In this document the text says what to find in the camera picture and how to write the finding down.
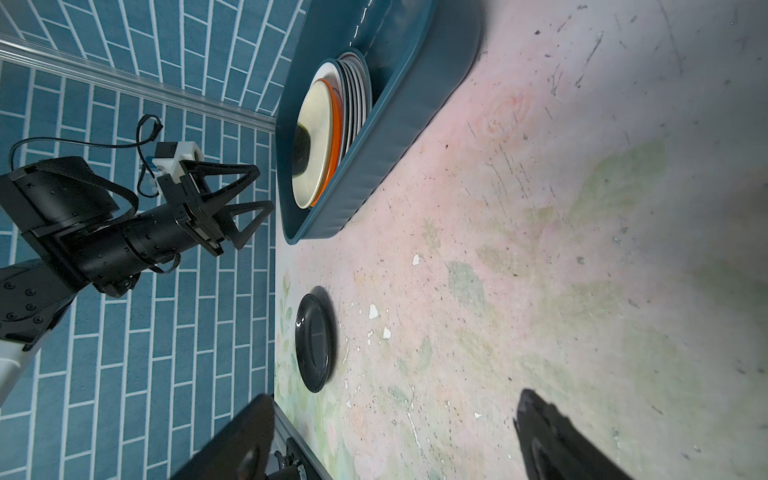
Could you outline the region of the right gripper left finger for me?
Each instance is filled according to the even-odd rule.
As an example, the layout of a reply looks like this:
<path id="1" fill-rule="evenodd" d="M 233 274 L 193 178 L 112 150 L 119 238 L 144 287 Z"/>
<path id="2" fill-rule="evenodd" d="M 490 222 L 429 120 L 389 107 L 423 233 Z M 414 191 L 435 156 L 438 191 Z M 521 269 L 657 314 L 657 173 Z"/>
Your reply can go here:
<path id="1" fill-rule="evenodd" d="M 170 478 L 266 479 L 274 437 L 274 401 L 260 394 Z"/>

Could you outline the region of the cream plate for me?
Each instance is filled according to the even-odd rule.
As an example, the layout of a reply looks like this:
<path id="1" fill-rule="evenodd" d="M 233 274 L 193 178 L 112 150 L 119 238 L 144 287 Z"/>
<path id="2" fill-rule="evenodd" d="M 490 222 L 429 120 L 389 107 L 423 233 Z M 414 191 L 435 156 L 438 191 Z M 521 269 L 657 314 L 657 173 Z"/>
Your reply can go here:
<path id="1" fill-rule="evenodd" d="M 325 79 L 316 80 L 302 102 L 292 144 L 291 182 L 294 200 L 307 209 L 326 178 L 334 136 L 334 96 Z"/>

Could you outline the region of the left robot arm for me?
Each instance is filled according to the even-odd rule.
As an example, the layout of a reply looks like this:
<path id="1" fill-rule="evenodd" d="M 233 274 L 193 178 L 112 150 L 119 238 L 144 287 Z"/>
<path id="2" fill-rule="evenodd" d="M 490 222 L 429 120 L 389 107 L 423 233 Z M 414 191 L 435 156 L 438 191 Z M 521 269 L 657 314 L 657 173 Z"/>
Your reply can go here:
<path id="1" fill-rule="evenodd" d="M 41 340 L 88 286 L 112 298 L 144 271 L 167 274 L 197 246 L 212 256 L 242 249 L 274 210 L 236 202 L 259 175 L 254 165 L 183 160 L 159 183 L 165 201 L 140 212 L 137 195 L 92 171 L 81 157 L 42 160 L 1 178 L 1 206 L 36 256 L 1 270 L 1 396 L 7 398 Z"/>

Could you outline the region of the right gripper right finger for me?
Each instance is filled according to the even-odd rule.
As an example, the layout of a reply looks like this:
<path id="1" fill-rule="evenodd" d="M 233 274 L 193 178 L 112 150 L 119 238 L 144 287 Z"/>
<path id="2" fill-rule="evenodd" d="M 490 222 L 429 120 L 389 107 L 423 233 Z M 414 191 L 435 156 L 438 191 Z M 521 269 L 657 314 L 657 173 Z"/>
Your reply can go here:
<path id="1" fill-rule="evenodd" d="M 530 479 L 631 479 L 532 389 L 521 392 L 514 425 Z"/>

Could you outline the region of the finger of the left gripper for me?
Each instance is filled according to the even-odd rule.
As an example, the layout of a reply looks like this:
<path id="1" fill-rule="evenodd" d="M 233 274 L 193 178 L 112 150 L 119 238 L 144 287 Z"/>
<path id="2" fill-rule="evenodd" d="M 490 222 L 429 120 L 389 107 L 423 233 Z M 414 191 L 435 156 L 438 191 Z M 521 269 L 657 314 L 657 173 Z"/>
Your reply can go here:
<path id="1" fill-rule="evenodd" d="M 227 205 L 214 215 L 224 238 L 241 250 L 274 211 L 268 200 Z"/>
<path id="2" fill-rule="evenodd" d="M 206 207 L 225 207 L 260 176 L 259 169 L 249 164 L 182 160 L 180 166 L 183 171 L 181 179 L 192 182 L 200 201 Z M 213 190 L 208 184 L 208 179 L 214 177 L 224 177 L 229 180 L 229 183 L 218 190 Z"/>

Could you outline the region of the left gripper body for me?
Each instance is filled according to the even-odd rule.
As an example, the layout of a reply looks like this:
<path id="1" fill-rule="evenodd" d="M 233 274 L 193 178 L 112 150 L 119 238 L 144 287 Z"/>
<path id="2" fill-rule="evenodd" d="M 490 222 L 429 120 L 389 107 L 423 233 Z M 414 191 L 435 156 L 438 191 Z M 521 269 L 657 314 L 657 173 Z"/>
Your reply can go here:
<path id="1" fill-rule="evenodd" d="M 89 281 L 120 282 L 197 246 L 214 257 L 223 253 L 224 228 L 216 215 L 225 207 L 225 196 L 208 191 L 191 174 L 178 181 L 163 175 L 159 183 L 164 204 L 88 234 L 72 246 L 74 264 Z"/>

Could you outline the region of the white plate quatrefoil pattern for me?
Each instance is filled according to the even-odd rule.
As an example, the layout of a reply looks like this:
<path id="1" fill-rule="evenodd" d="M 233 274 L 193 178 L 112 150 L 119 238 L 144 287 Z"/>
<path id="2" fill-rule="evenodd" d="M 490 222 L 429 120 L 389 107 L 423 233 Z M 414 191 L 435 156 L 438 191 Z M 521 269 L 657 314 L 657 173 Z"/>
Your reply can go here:
<path id="1" fill-rule="evenodd" d="M 352 141 L 352 110 L 351 110 L 351 90 L 349 82 L 345 76 L 342 65 L 339 60 L 328 58 L 317 69 L 312 81 L 324 79 L 338 93 L 342 108 L 342 133 L 341 146 L 339 153 L 339 162 L 342 162 Z"/>

